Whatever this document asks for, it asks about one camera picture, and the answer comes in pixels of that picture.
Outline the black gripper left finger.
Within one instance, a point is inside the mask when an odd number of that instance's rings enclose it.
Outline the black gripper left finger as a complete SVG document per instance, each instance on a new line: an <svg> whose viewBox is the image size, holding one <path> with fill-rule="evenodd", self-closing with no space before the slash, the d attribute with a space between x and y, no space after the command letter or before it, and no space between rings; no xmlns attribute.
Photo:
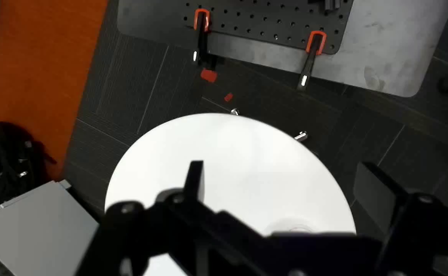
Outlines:
<svg viewBox="0 0 448 276"><path fill-rule="evenodd" d="M203 173L205 162L192 161L185 185L162 192L150 208L137 201L113 204L79 276L145 276L159 256L168 256L186 276L266 276L262 238L199 198Z"/></svg>

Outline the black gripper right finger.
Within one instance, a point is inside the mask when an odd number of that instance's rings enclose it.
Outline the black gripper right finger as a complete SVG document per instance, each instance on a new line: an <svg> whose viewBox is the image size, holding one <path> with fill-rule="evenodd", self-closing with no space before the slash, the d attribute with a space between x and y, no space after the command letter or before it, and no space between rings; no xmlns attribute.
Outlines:
<svg viewBox="0 0 448 276"><path fill-rule="evenodd" d="M354 195L383 233L378 276L448 276L448 205L360 162Z"/></svg>

